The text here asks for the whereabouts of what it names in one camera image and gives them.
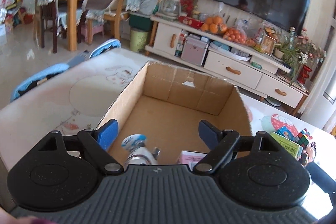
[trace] orange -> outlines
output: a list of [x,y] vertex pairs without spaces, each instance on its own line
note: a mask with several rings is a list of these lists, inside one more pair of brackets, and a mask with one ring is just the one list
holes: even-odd
[[220,25],[223,23],[223,19],[220,17],[220,16],[215,16],[213,18],[213,23],[217,24],[217,25]]
[[227,31],[227,26],[225,25],[225,24],[220,24],[219,25],[219,32],[221,33],[221,34],[223,34],[223,33],[225,33]]
[[207,32],[208,30],[209,30],[209,25],[206,24],[206,23],[204,23],[204,24],[202,25],[202,27],[201,27],[201,31],[202,31],[202,32]]
[[205,20],[205,23],[210,25],[213,23],[213,18],[212,17],[208,17],[206,20]]
[[218,26],[214,23],[212,23],[210,26],[209,26],[209,30],[210,32],[212,33],[218,33]]

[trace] red vase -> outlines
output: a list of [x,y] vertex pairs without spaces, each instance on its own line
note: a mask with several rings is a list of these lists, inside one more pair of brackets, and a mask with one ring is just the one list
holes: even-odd
[[312,72],[312,69],[307,67],[306,65],[303,65],[302,70],[299,73],[299,76],[297,78],[297,81],[304,85],[306,83],[306,79],[309,78],[309,72]]

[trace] round black pad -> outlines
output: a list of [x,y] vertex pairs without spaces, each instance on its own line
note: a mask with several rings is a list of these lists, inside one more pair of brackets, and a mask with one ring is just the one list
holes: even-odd
[[220,184],[233,199],[255,208],[299,205],[310,186],[310,175],[294,158],[286,156],[258,151],[236,159],[219,173]]
[[70,156],[61,134],[55,136],[49,133],[8,174],[8,189],[23,208],[70,208],[87,199],[98,186],[98,171],[87,161]]
[[287,178],[286,171],[275,165],[255,165],[247,174],[250,180],[263,186],[278,186]]
[[69,171],[60,165],[47,164],[35,167],[30,173],[30,179],[38,185],[56,186],[69,177]]

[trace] picture frame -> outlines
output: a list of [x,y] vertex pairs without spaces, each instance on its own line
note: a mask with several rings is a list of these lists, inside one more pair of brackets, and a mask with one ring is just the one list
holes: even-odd
[[274,38],[271,38],[264,33],[264,37],[261,42],[262,48],[265,48],[264,53],[271,56],[275,48],[275,42],[276,40]]

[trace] tv stand drawer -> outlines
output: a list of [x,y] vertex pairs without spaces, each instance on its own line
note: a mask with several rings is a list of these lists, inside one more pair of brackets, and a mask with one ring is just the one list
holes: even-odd
[[204,68],[252,89],[257,87],[263,75],[260,71],[211,51],[209,51]]
[[268,75],[262,76],[256,90],[293,108],[296,108],[303,97],[302,93]]

